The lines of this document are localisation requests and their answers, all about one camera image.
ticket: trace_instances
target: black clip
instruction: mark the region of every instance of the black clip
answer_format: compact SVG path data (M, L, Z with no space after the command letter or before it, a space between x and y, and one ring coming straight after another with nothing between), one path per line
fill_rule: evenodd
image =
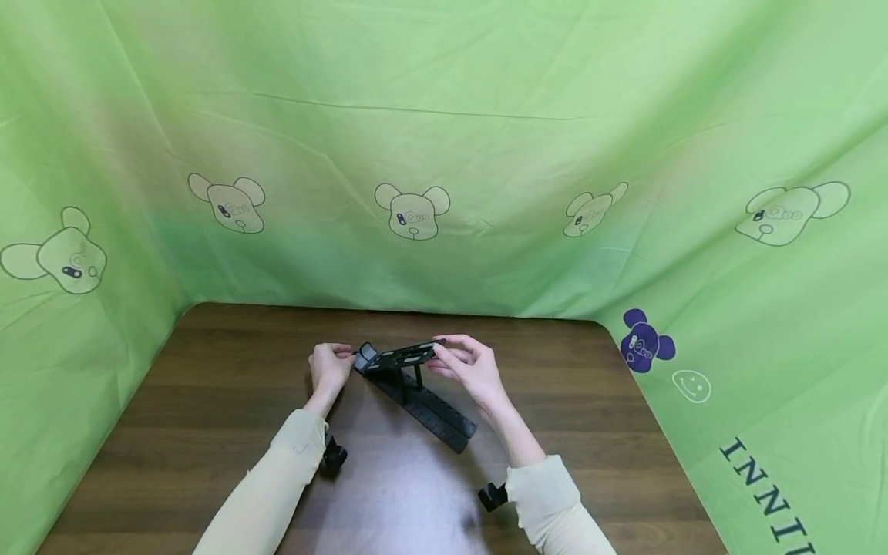
M498 488L497 486L494 486L493 483L488 483L478 492L478 498L488 512L493 512L500 505L509 503L509 494L505 490L505 484Z
M335 476L339 473L342 463L348 457L348 451L336 443L336 440L333 439L333 434L330 432L324 433L324 443L327 445L327 448L324 449L324 455L321 457L318 471L328 476Z

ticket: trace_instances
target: green curtain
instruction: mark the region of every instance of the green curtain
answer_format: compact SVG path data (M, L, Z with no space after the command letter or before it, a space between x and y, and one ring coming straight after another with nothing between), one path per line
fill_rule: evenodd
M0 2L0 551L212 300L602 322L731 553L876 553L886 15Z

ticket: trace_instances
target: bear ear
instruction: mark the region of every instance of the bear ear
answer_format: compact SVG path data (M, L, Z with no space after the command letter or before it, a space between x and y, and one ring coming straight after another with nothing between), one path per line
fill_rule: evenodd
M622 196L626 194L626 191L629 190L629 184L623 181L620 185L614 187L614 190L610 192L610 195L614 197L611 201L611 205L617 204Z
M821 204L814 211L812 218L835 216L851 200L851 188L841 181L830 181L813 187L812 190L821 198Z
M12 277L20 280L35 280L46 275L46 270L37 264L37 252L41 245L19 243L0 250L0 266Z
M234 188L241 189L246 193L253 206L258 206L266 201L266 192L262 190L262 186L250 178L239 178L234 182Z
M647 321L647 315L640 308L632 308L622 316L622 321L631 328L635 324Z
M660 336L660 348L657 349L657 358L661 361L668 361L675 357L675 341L672 337Z
M450 210L450 195L439 186L430 188L423 193L423 196L432 201L432 206L435 208L435 216L440 216Z
M579 211L580 207L590 200L592 200L592 193L582 193L578 195L570 204L568 204L566 214L571 218L576 216L576 212Z
M746 204L746 211L749 214L753 214L757 212L758 209L762 208L770 201L784 193L786 193L786 189L784 189L783 187L775 187L773 189L762 191L761 193L752 197L752 200Z
M202 201L210 201L210 196L207 194L207 189L212 186L212 183L207 181L204 176L198 173L192 173L188 176L188 186L191 187L191 192L194 193L194 196L201 199Z
M90 219L86 217L83 210L75 206L66 206L61 210L61 226L75 227L84 235L90 234Z
M392 201L394 200L394 197L400 196L400 191L391 183L380 183L374 196L376 197L379 206L382 206L386 210L391 210Z

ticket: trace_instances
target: black phone stand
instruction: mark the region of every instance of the black phone stand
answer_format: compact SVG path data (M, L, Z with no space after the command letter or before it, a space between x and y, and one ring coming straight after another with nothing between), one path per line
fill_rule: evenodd
M355 352L352 366L371 384L401 405L445 445L462 453L478 426L423 385L419 366L435 355L436 343L429 341L379 353L370 343ZM413 376L402 368L413 367Z

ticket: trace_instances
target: cream long sleeve shirt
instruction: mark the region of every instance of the cream long sleeve shirt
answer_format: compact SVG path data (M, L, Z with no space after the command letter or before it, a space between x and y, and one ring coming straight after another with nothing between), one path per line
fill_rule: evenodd
M326 429L314 413L294 411L216 513L194 555L274 555L321 463ZM614 555L560 456L510 468L505 486L519 526L543 555Z

